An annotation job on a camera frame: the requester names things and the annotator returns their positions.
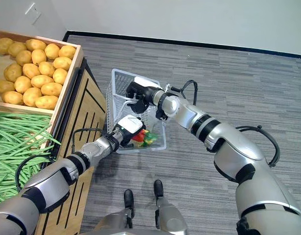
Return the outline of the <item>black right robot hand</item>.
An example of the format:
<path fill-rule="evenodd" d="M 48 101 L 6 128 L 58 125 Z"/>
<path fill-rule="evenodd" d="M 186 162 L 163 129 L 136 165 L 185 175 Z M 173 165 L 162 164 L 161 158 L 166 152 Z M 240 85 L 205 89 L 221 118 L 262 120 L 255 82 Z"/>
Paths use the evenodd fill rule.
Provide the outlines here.
<path fill-rule="evenodd" d="M 144 113 L 149 105 L 154 105 L 153 98 L 162 88 L 157 83 L 140 76 L 136 76 L 126 89 L 127 98 L 135 98 L 135 104 L 130 104 L 136 114 Z"/>

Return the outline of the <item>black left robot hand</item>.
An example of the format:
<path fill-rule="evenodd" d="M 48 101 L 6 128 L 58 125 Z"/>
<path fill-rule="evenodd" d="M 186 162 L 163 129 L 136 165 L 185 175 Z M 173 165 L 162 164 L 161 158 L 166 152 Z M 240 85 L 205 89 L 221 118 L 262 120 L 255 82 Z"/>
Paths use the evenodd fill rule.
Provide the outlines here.
<path fill-rule="evenodd" d="M 118 140 L 122 147 L 125 147 L 130 140 L 139 134 L 146 126 L 140 118 L 133 115 L 126 115 L 118 121 L 113 128 L 114 133 L 120 133 L 122 139 Z"/>

